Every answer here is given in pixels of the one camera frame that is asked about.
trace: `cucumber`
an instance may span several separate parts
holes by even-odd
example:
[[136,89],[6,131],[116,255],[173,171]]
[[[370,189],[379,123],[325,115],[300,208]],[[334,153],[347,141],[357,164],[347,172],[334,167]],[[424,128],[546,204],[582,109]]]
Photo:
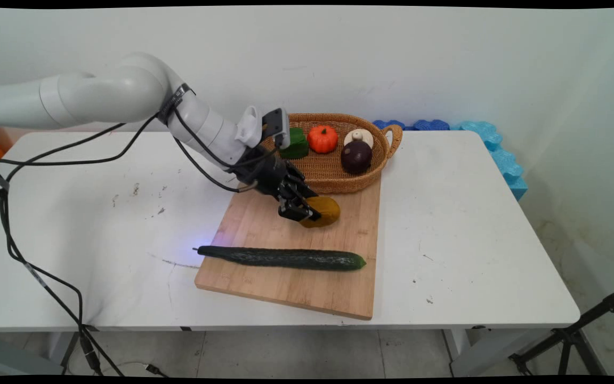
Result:
[[366,265],[360,255],[344,251],[271,250],[215,245],[203,245],[194,250],[197,250],[199,255],[259,267],[357,270]]

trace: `black tripod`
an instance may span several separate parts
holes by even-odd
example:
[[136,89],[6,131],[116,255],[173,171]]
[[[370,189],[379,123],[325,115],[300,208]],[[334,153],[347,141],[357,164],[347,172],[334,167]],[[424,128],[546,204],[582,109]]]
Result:
[[553,330],[553,335],[532,347],[528,352],[525,352],[522,355],[510,355],[509,359],[516,364],[521,374],[532,375],[532,372],[527,369],[527,362],[539,356],[543,352],[546,352],[558,343],[563,342],[563,351],[561,352],[561,362],[558,366],[558,374],[565,374],[565,372],[568,370],[570,348],[573,345],[575,348],[577,348],[577,352],[579,352],[579,356],[582,358],[582,361],[587,367],[589,374],[603,374],[601,368],[599,367],[599,363],[594,359],[594,355],[579,331],[583,328],[583,326],[589,324],[597,318],[600,318],[608,312],[614,313],[614,293],[607,296],[594,308],[584,312],[584,314],[579,317],[579,320],[573,325],[570,325],[568,328],[564,329],[556,328]]

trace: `blue foam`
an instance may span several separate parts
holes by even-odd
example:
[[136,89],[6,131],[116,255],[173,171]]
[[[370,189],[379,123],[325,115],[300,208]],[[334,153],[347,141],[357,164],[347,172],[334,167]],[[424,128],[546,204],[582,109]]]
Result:
[[517,178],[514,182],[510,183],[508,187],[511,189],[511,192],[516,197],[516,200],[520,200],[522,195],[527,192],[527,184],[522,178]]
[[508,187],[511,189],[516,200],[520,200],[522,195],[527,192],[527,184],[522,179],[522,167],[516,163],[516,156],[507,150],[502,148],[502,141],[504,138],[501,134],[497,133],[497,127],[488,122],[461,122],[456,126],[449,126],[442,120],[433,120],[428,122],[427,120],[418,120],[414,123],[414,126],[405,126],[404,123],[399,120],[390,120],[384,122],[383,120],[376,120],[373,122],[379,129],[384,129],[386,126],[397,124],[405,131],[472,131],[479,134],[480,139],[487,147],[489,154],[497,164],[499,171]]
[[449,124],[442,120],[418,120],[414,123],[414,131],[449,131]]
[[376,120],[373,122],[373,125],[377,126],[378,129],[384,129],[387,126],[394,125],[394,124],[401,126],[402,129],[405,131],[407,131],[407,128],[409,128],[409,127],[406,127],[403,122],[400,122],[398,120],[390,120],[389,122],[385,122],[383,120]]
[[480,135],[480,138],[490,151],[497,150],[499,144],[502,143],[501,134],[497,133],[497,127],[488,122],[461,122],[457,126],[451,128],[452,131],[473,131]]
[[507,184],[515,182],[522,175],[522,167],[516,163],[516,156],[509,151],[505,151],[501,146],[495,151],[490,151],[490,155],[497,163],[500,172],[504,175]]

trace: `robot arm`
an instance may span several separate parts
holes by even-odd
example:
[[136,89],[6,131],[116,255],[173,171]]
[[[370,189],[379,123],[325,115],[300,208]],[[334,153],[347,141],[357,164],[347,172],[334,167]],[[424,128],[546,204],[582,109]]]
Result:
[[290,144],[283,109],[261,116],[250,106],[238,124],[229,122],[151,54],[129,54],[101,76],[67,73],[0,86],[0,126],[61,129],[89,122],[138,122],[156,112],[178,141],[236,174],[241,182],[255,185],[261,194],[274,197],[281,217],[295,221],[321,217],[305,201],[317,194],[300,171],[278,156],[268,156],[258,145],[268,137],[280,148]]

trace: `basket handle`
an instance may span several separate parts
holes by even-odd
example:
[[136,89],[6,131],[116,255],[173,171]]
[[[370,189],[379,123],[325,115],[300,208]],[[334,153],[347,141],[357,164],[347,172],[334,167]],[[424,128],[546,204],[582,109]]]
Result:
[[397,151],[397,147],[399,147],[399,143],[402,142],[402,127],[396,124],[386,126],[383,129],[383,135],[385,136],[388,132],[392,131],[392,143],[390,143],[390,150],[387,151],[387,158],[391,158],[394,155],[395,151]]

